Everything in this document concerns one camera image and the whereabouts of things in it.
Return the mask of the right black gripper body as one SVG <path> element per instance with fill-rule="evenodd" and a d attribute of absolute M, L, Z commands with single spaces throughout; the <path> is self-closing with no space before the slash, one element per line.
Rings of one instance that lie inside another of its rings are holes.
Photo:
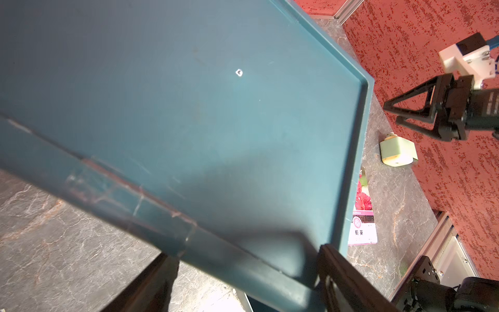
<path fill-rule="evenodd" d="M 434 77 L 431 105 L 435 107 L 433 139 L 467 140 L 471 131 L 490 131 L 498 139 L 498 89 L 474 90 L 471 75 Z"/>

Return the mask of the teal drawer cabinet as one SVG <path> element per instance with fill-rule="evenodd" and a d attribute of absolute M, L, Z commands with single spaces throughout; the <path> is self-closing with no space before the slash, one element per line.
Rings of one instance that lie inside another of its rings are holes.
<path fill-rule="evenodd" d="M 2 1 L 1 167 L 278 311 L 323 311 L 374 79 L 293 1 Z"/>

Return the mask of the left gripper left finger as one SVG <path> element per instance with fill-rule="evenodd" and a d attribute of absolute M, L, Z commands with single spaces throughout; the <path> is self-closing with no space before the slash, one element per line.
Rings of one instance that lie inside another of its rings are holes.
<path fill-rule="evenodd" d="M 104 311 L 168 311 L 179 260 L 159 254 Z"/>

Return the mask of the pink flower seed bag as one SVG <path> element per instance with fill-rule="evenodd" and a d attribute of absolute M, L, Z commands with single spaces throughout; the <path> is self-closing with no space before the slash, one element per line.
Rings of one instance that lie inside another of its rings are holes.
<path fill-rule="evenodd" d="M 361 246 L 378 243 L 369 182 L 362 167 L 357 184 L 355 207 L 348 237 L 348 246 Z"/>

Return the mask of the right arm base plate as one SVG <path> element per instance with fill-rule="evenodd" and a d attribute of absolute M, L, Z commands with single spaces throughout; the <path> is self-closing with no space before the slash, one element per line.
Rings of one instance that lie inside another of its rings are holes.
<path fill-rule="evenodd" d="M 440 284 L 438 273 L 428 256 L 420 256 L 395 289 L 391 302 L 397 309 L 411 309 L 417 297 L 417 283 L 421 281 Z"/>

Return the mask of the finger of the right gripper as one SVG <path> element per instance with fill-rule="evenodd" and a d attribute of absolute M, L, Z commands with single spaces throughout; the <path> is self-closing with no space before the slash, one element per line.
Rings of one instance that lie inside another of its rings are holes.
<path fill-rule="evenodd" d="M 402 117 L 402 116 L 398 116 L 396 118 L 396 124 L 398 124 L 399 126 L 406 127 L 410 130 L 413 130 L 417 133 L 420 133 L 420 134 L 425 135 L 427 137 L 430 137 L 432 139 L 443 141 L 443 137 L 440 135 L 440 132 L 439 132 L 439 122 L 437 121 L 437 119 L 435 119 L 432 123 L 429 123 L 433 126 L 431 129 L 426 128 L 426 127 L 422 127 L 422 126 L 418 126 L 417 124 L 411 123 L 409 121 L 409 118 Z"/>
<path fill-rule="evenodd" d="M 388 100 L 383 105 L 383 110 L 402 117 L 434 117 L 436 105 L 433 98 L 441 81 L 436 76 L 425 83 Z"/>

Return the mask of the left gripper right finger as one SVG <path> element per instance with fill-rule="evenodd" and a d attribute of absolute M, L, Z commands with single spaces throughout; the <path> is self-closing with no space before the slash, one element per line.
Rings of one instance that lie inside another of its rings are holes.
<path fill-rule="evenodd" d="M 396 311 L 331 244 L 318 252 L 319 289 L 327 311 Z"/>

